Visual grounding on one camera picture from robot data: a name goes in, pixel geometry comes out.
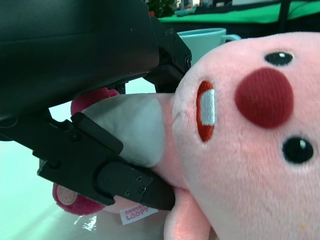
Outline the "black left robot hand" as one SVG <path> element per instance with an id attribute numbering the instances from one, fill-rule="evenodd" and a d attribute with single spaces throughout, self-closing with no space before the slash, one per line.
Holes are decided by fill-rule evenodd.
<path id="1" fill-rule="evenodd" d="M 31 149 L 40 177 L 92 200 L 110 206 L 120 196 L 171 210 L 173 189 L 126 163 L 118 139 L 82 113 L 59 122 L 49 109 L 137 78 L 170 92 L 191 61 L 142 0 L 3 0 L 0 138 Z"/>

